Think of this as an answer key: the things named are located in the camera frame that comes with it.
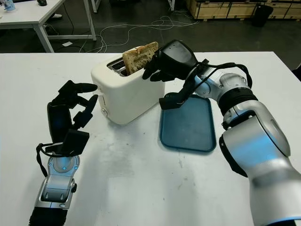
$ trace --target toaster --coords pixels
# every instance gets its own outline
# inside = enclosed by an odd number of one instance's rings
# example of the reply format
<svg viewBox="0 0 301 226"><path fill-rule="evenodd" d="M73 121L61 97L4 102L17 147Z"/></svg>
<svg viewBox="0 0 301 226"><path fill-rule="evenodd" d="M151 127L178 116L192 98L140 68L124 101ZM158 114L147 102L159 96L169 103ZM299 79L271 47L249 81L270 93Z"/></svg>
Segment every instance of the toaster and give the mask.
<svg viewBox="0 0 301 226"><path fill-rule="evenodd" d="M98 86L96 94L102 113L123 125L154 106L164 96L165 84L142 79L144 69L127 74L122 54L96 65L92 81Z"/></svg>

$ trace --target toast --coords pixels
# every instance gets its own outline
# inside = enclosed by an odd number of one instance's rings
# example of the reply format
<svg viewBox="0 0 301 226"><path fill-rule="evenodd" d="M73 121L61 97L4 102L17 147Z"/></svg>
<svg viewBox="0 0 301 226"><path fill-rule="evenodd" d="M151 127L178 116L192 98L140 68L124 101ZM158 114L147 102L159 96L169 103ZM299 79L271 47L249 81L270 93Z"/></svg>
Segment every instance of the toast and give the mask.
<svg viewBox="0 0 301 226"><path fill-rule="evenodd" d="M130 75L144 68L157 50L158 43L155 41L145 46L140 46L136 49L124 52L122 58L127 69L127 74Z"/></svg>

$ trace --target wooden crate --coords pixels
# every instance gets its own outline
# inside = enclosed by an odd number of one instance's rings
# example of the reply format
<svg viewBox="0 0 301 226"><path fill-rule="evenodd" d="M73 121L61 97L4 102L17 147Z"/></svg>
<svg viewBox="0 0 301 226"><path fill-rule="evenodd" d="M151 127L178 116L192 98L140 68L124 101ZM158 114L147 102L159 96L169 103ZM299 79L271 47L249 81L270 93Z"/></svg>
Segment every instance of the wooden crate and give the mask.
<svg viewBox="0 0 301 226"><path fill-rule="evenodd" d="M266 6L273 7L273 12L269 16L269 19L283 19L287 10L290 7L290 3L266 3Z"/></svg>
<svg viewBox="0 0 301 226"><path fill-rule="evenodd" d="M301 0L292 0L287 3L270 2L265 3L273 7L273 12L269 16L271 19L300 19ZM186 5L195 19L216 19L216 18L249 18L255 13L256 2L202 2L196 0L186 0Z"/></svg>
<svg viewBox="0 0 301 226"><path fill-rule="evenodd" d="M201 3L198 19L226 18L229 11L229 3Z"/></svg>
<svg viewBox="0 0 301 226"><path fill-rule="evenodd" d="M255 7L256 3L233 3L227 18L250 18Z"/></svg>
<svg viewBox="0 0 301 226"><path fill-rule="evenodd" d="M301 4L292 4L286 13L285 19L301 19Z"/></svg>

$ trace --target dark floor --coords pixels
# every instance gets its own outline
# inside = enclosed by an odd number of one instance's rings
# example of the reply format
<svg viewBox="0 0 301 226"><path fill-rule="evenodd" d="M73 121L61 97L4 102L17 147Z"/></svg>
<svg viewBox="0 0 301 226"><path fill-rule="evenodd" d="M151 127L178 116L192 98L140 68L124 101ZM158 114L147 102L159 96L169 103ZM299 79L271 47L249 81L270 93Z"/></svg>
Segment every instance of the dark floor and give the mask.
<svg viewBox="0 0 301 226"><path fill-rule="evenodd" d="M88 21L83 1L66 0L65 6L74 24L74 33L88 31ZM92 12L96 33L108 26L120 24L151 24L161 16L170 16L174 21L194 23L187 15L170 13L167 0L140 0L121 7L111 7L109 0L102 0L98 13ZM72 26L63 7L57 11L62 20L49 22L60 34L70 34ZM127 41L127 33L133 26L118 26L106 29L102 36L107 45L122 44ZM123 52L133 46L158 41L163 45L172 39L183 40L196 52L218 51L274 51L290 68L296 68L301 62L301 23L287 20L269 20L263 28L253 27L250 21L214 20L200 21L198 24L168 30L138 27L130 31L129 42L121 46L108 46L107 52ZM62 48L63 40L52 40L56 52L78 52L84 40L72 40L73 46ZM32 29L16 29L0 35L0 53L44 52L44 49ZM101 38L96 42L88 40L84 51L101 46Z"/></svg>

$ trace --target blue tray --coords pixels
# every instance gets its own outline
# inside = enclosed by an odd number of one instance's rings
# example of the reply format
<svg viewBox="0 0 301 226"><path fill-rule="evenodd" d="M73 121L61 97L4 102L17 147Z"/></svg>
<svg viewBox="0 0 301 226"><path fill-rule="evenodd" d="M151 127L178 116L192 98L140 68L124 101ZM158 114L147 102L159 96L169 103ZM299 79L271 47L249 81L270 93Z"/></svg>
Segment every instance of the blue tray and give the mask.
<svg viewBox="0 0 301 226"><path fill-rule="evenodd" d="M210 152L216 147L211 104L192 95L177 109L162 110L160 140L164 146Z"/></svg>

